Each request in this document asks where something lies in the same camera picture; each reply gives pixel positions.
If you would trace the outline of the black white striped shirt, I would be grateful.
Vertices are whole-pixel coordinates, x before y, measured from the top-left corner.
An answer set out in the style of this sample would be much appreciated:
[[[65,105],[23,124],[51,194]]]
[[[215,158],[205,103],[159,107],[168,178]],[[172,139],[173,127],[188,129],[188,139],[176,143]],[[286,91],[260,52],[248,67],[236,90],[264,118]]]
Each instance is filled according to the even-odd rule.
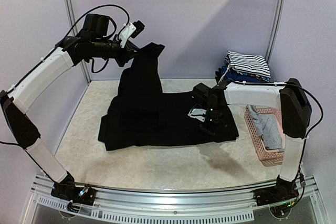
[[[271,78],[267,62],[262,55],[246,55],[234,51],[227,52],[231,68],[237,72],[256,74]]]

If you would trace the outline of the black garment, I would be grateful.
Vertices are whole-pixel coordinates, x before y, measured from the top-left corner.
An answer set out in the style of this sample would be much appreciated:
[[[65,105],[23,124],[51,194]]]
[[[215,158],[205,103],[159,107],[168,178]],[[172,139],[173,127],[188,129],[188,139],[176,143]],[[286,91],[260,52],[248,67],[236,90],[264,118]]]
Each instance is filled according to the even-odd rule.
[[[123,70],[118,93],[101,118],[98,141],[107,151],[130,146],[179,147],[221,143],[187,116],[196,106],[192,91],[165,93],[158,74],[164,46],[150,43]]]

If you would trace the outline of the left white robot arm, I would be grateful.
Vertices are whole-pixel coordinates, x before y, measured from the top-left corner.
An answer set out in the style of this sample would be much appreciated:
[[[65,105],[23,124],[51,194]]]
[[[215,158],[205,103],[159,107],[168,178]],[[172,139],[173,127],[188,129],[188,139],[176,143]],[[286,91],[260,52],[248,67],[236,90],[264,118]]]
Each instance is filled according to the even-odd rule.
[[[46,175],[59,183],[57,190],[67,200],[77,197],[78,188],[67,180],[71,176],[45,145],[37,126],[29,118],[29,112],[37,106],[39,98],[59,77],[82,61],[114,59],[118,66],[123,67],[138,54],[138,47],[129,40],[143,31],[144,24],[139,20],[127,21],[120,31],[114,30],[108,35],[110,22],[112,18],[109,16],[86,15],[78,34],[66,35],[47,56],[40,59],[30,73],[10,90],[1,92],[1,108],[16,145]]]

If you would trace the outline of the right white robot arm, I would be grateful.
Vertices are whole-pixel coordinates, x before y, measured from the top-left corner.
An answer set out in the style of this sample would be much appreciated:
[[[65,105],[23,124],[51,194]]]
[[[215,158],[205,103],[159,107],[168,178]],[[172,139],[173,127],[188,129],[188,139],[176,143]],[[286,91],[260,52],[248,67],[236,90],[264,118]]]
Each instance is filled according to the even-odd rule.
[[[245,104],[280,112],[281,119],[275,128],[282,130],[285,148],[278,176],[281,182],[272,188],[271,196],[282,201],[291,194],[289,182],[295,180],[302,161],[312,112],[306,92],[297,79],[276,83],[222,81],[212,88],[199,83],[192,91],[192,98],[196,106],[189,110],[188,117],[198,120],[205,134],[221,142],[238,138],[230,105]]]

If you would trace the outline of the pink plastic laundry basket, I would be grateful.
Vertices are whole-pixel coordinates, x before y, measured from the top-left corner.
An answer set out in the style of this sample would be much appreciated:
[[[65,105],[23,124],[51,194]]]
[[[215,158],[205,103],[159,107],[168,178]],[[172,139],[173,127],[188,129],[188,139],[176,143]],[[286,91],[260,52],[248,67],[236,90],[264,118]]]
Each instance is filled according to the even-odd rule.
[[[281,111],[265,106],[247,105],[244,118],[262,164],[281,164],[285,151]]]

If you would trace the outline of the blue orange patterned shorts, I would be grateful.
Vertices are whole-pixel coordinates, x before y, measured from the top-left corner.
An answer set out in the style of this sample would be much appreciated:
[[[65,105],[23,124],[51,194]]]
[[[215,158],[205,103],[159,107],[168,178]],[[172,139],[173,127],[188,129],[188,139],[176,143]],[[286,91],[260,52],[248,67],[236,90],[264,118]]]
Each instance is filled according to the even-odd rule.
[[[221,67],[221,70],[223,74],[225,74],[225,79],[247,82],[270,82],[269,77],[263,77],[252,73],[237,72],[231,67],[225,65]]]

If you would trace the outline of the grey garment in basket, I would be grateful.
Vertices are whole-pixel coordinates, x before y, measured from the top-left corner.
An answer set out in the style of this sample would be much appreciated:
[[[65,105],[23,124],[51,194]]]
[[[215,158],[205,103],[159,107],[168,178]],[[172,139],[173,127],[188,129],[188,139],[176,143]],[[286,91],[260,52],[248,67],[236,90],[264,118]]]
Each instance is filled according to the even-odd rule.
[[[264,146],[269,150],[282,149],[282,138],[278,131],[276,117],[273,114],[261,114],[254,106],[247,107],[257,135],[262,138]]]

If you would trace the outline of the right aluminium corner post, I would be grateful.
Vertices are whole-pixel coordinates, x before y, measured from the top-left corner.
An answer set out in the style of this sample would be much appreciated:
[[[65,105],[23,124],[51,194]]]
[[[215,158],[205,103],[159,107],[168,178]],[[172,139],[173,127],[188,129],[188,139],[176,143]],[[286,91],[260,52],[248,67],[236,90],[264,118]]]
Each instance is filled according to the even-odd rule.
[[[270,33],[270,37],[269,37],[269,41],[268,41],[268,45],[266,49],[266,54],[265,54],[265,60],[267,63],[270,63],[272,51],[276,43],[276,38],[277,38],[277,34],[278,34],[280,22],[281,22],[282,11],[284,8],[284,2],[285,0],[276,1],[276,8],[275,8],[274,18],[272,22],[271,33]]]

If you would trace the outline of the aluminium front rail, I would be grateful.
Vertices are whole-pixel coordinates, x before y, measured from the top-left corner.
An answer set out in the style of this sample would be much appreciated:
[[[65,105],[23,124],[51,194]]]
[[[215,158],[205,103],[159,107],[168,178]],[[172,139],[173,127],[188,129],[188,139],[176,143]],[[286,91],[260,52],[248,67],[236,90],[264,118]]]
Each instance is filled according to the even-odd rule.
[[[273,181],[213,191],[144,191],[98,188],[92,206],[67,210],[68,202],[51,196],[52,182],[36,176],[23,223],[328,223],[317,184],[306,178],[303,197],[289,213],[257,205],[256,189]]]

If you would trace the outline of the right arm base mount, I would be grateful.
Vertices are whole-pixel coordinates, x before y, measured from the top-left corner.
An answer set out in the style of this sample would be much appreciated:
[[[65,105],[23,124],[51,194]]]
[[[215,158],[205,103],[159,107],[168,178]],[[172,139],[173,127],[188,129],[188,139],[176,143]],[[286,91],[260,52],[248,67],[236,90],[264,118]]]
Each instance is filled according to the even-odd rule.
[[[297,175],[299,176],[300,185],[302,187],[301,194],[299,194],[296,186],[297,178],[289,182],[281,179],[278,175],[274,186],[253,190],[253,199],[256,201],[257,206],[273,204],[293,198],[295,198],[295,200],[293,203],[288,205],[288,208],[296,205],[302,199],[306,186],[304,175],[301,170],[298,171]]]

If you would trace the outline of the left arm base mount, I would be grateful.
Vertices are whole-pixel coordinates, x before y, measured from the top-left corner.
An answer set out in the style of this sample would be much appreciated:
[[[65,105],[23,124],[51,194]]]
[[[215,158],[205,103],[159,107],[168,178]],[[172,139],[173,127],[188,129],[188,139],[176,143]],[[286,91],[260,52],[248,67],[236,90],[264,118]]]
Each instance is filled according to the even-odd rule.
[[[77,186],[75,179],[69,173],[61,182],[54,182],[51,191],[53,197],[88,206],[93,205],[96,194],[97,190],[87,184]]]

